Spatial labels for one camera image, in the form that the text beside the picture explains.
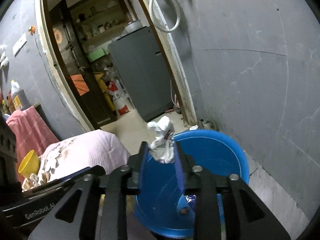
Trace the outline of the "white paper trash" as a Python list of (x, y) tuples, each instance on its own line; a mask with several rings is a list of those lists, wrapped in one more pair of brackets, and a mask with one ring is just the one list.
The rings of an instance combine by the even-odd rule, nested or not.
[(174, 133), (173, 123), (167, 116), (160, 118), (158, 122), (147, 123), (147, 128), (156, 133), (155, 140), (149, 146), (150, 154), (155, 161), (169, 164), (174, 161)]

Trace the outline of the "pink floral tablecloth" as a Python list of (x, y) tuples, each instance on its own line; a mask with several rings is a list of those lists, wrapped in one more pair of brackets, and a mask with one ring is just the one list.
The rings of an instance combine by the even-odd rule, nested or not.
[(47, 147), (39, 157), (38, 172), (25, 178), (22, 190), (31, 190), (96, 165), (110, 174), (125, 165), (129, 156), (129, 151), (115, 134), (100, 129), (68, 138)]

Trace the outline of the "yellow plastic bowl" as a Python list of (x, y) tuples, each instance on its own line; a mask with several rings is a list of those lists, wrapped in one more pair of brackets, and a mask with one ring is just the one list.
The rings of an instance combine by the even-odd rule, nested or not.
[(40, 160), (34, 150), (29, 151), (21, 161), (18, 172), (24, 178), (29, 178), (31, 174), (37, 174), (40, 168)]

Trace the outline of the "blue plastic basin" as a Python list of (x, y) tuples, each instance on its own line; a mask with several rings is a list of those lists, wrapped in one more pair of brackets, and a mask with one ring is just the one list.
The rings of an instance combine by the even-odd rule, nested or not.
[[(197, 129), (174, 136), (189, 166), (198, 165), (212, 174), (237, 174), (249, 181), (246, 155), (231, 137), (216, 131)], [(135, 217), (151, 232), (168, 238), (193, 236), (196, 174), (185, 172), (182, 164), (162, 164), (148, 156), (142, 187), (136, 196)]]

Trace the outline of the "red white sack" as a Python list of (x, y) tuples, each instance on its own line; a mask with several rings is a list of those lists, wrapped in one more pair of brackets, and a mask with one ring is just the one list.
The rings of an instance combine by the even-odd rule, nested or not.
[(112, 96), (112, 101), (116, 109), (116, 115), (122, 116), (134, 110), (129, 96), (123, 90), (120, 82), (115, 79), (107, 85), (108, 93)]

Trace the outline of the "red plaid towel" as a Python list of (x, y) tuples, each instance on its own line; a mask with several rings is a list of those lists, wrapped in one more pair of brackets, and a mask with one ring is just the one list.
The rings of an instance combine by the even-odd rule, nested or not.
[(6, 123), (16, 136), (16, 171), (18, 181), (23, 183), (25, 178), (19, 174), (18, 168), (26, 154), (34, 150), (39, 157), (45, 152), (48, 146), (59, 142), (59, 140), (41, 118), (34, 106), (23, 111), (15, 110), (7, 119)]

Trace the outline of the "large cooking oil jug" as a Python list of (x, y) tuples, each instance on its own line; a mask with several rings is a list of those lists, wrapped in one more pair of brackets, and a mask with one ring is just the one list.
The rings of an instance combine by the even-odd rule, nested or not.
[(23, 111), (31, 106), (24, 90), (15, 80), (11, 80), (11, 100), (16, 110)]

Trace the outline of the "dark grey refrigerator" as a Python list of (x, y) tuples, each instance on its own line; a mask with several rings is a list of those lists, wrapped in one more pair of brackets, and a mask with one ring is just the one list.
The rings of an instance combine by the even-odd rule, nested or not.
[(113, 41), (108, 50), (134, 107), (145, 122), (173, 107), (168, 68), (150, 27)]

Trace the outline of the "metal pot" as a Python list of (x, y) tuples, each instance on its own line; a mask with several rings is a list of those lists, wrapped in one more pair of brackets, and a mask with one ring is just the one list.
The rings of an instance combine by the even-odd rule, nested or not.
[(126, 34), (130, 34), (130, 33), (137, 31), (141, 28), (143, 28), (141, 20), (135, 20), (135, 21), (129, 22), (127, 25), (125, 25), (124, 31)]

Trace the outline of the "wooden door frame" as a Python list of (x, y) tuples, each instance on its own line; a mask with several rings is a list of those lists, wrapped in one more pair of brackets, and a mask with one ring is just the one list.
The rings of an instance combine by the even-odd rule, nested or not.
[(35, 0), (37, 31), (58, 95), (85, 132), (114, 120), (111, 98), (96, 81), (94, 64), (108, 58), (108, 46), (125, 25), (141, 20), (164, 23), (159, 8), (149, 14), (149, 0)]

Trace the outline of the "orange wall hook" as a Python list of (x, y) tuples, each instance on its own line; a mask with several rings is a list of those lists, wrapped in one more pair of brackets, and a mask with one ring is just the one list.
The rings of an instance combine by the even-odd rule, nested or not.
[(30, 35), (34, 35), (36, 31), (36, 26), (35, 25), (31, 25), (28, 29), (28, 32), (30, 33)]

